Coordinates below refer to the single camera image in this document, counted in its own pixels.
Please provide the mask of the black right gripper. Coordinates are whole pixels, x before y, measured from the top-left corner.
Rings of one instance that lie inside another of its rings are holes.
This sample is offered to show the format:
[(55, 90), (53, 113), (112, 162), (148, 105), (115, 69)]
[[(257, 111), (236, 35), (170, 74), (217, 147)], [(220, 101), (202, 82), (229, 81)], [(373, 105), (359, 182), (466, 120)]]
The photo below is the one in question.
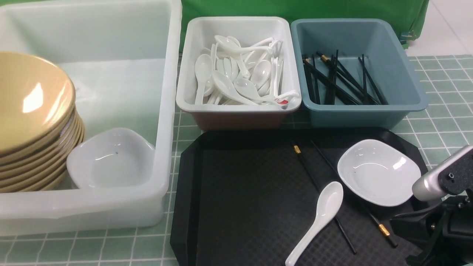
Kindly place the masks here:
[(409, 266), (466, 266), (473, 261), (473, 209), (468, 196), (451, 196), (435, 207), (390, 219), (398, 237), (421, 249)]

